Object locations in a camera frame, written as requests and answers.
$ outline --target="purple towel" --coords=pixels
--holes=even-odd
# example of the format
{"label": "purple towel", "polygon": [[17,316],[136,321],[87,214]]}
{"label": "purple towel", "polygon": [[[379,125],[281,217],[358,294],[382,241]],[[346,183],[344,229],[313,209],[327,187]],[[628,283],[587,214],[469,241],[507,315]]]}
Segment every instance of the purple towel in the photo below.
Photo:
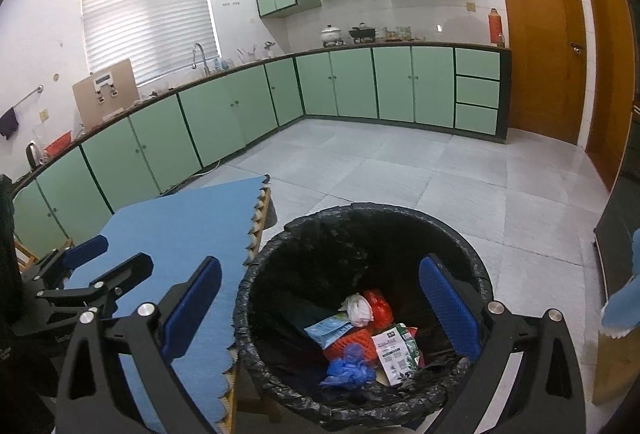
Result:
{"label": "purple towel", "polygon": [[0,134],[9,139],[18,130],[18,119],[15,117],[15,108],[12,107],[0,116]]}

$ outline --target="trash can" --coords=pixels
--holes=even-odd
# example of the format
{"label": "trash can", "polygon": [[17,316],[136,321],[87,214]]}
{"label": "trash can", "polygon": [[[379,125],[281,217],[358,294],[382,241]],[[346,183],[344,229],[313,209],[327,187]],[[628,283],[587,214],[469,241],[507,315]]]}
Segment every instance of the trash can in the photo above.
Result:
{"label": "trash can", "polygon": [[[248,263],[236,299],[236,343],[256,389],[330,432],[404,424],[441,409],[470,362],[454,352],[420,288],[418,265],[429,254],[486,302],[493,299],[471,245],[417,210],[352,204],[286,224]],[[356,391],[320,389],[328,361],[287,321],[287,306],[301,298],[337,310],[347,296],[370,288],[382,292],[395,322],[418,328],[426,367],[395,387],[369,382]]]}

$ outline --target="blue gripper pad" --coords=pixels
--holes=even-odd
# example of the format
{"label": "blue gripper pad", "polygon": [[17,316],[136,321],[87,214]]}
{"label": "blue gripper pad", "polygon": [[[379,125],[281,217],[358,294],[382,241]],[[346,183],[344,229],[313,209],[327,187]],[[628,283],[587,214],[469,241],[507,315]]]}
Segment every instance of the blue gripper pad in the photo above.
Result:
{"label": "blue gripper pad", "polygon": [[62,263],[68,270],[75,270],[109,249],[109,241],[105,236],[95,236],[82,244],[67,250]]}
{"label": "blue gripper pad", "polygon": [[478,321],[452,283],[431,257],[420,262],[418,279],[456,353],[475,362],[481,351]]}
{"label": "blue gripper pad", "polygon": [[167,362],[170,363],[186,354],[221,284],[220,261],[215,257],[207,257],[188,282],[169,288],[166,297],[174,290],[184,290],[184,294],[164,322],[162,329],[160,352]]}

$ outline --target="white plastic bag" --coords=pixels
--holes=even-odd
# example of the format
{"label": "white plastic bag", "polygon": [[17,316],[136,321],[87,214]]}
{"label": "white plastic bag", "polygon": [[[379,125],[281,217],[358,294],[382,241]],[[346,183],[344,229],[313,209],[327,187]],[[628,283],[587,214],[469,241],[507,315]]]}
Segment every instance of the white plastic bag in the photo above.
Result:
{"label": "white plastic bag", "polygon": [[358,293],[348,296],[339,311],[346,311],[351,324],[357,328],[363,328],[373,320],[371,306],[367,299]]}

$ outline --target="window blind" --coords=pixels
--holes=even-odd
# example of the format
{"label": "window blind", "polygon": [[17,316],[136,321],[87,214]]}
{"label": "window blind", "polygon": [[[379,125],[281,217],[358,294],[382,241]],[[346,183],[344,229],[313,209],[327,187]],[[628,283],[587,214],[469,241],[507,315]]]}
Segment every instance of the window blind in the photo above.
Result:
{"label": "window blind", "polygon": [[[140,85],[193,63],[199,42],[218,56],[208,0],[81,0],[91,72],[130,59]],[[196,55],[200,61],[200,51]]]}

